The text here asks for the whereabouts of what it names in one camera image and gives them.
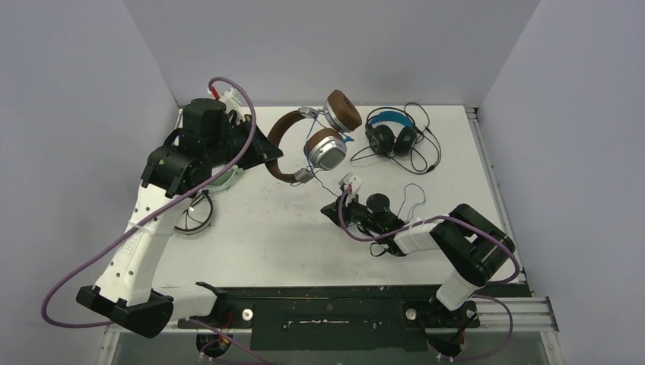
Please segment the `white black headphones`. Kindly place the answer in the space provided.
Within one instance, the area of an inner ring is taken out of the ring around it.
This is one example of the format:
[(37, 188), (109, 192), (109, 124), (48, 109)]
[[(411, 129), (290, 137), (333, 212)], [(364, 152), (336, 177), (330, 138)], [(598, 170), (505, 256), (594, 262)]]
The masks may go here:
[(197, 235), (208, 229), (214, 221), (214, 202), (208, 190), (200, 192), (180, 215), (174, 232), (183, 236)]

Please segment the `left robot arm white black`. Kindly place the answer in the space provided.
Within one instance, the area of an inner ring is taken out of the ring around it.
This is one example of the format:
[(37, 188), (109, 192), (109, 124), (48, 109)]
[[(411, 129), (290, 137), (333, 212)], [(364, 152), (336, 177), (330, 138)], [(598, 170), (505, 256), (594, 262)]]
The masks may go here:
[(137, 201), (116, 252), (97, 281), (81, 287), (77, 303), (146, 338), (168, 322), (198, 316), (216, 327), (227, 318), (219, 290), (198, 282), (154, 287), (158, 264), (181, 214), (208, 184), (248, 157), (252, 166), (280, 157), (257, 126), (253, 106), (198, 98), (183, 107), (182, 125), (148, 156)]

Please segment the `black blue headphones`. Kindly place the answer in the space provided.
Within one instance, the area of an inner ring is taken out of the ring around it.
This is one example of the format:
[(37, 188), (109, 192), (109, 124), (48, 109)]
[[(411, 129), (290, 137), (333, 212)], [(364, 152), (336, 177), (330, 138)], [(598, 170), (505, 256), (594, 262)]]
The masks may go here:
[(380, 109), (367, 117), (365, 135), (370, 149), (376, 154), (406, 156), (419, 137), (413, 118), (403, 111)]

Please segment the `brown headphones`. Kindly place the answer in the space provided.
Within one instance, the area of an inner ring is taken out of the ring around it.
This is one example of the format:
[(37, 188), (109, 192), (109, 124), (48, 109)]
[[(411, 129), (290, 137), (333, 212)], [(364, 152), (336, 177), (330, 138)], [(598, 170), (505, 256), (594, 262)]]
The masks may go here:
[(315, 170), (332, 170), (345, 159), (347, 143), (352, 140), (348, 134), (362, 125), (362, 119), (355, 105), (338, 89), (327, 96), (320, 109), (303, 106), (284, 114), (272, 126), (267, 139), (277, 147), (291, 127), (307, 118), (315, 125), (319, 117), (326, 119), (329, 125), (308, 134), (303, 144), (307, 166), (294, 173), (284, 173), (277, 161), (269, 161), (265, 166), (274, 178), (289, 184), (308, 183), (316, 177)]

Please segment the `mint green headphones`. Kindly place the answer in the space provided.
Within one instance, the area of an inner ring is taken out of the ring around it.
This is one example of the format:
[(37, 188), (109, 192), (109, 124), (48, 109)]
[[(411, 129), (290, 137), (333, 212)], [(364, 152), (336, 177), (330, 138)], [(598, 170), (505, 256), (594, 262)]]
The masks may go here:
[(225, 174), (223, 174), (218, 179), (214, 180), (205, 187), (205, 191), (210, 196), (218, 195), (229, 190), (233, 185), (235, 185), (243, 176), (243, 170), (237, 166), (233, 166)]

